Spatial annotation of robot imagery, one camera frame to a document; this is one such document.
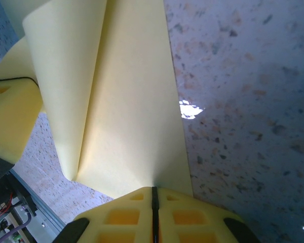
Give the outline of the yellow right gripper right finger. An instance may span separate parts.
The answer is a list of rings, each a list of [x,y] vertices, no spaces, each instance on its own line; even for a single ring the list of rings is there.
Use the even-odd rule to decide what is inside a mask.
[[[260,242],[238,215],[185,194],[154,188],[154,242]]]

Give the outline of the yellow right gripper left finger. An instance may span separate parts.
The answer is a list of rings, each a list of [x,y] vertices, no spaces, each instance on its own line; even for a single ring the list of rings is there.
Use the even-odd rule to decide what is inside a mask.
[[[77,215],[53,242],[152,242],[152,189],[143,187]]]

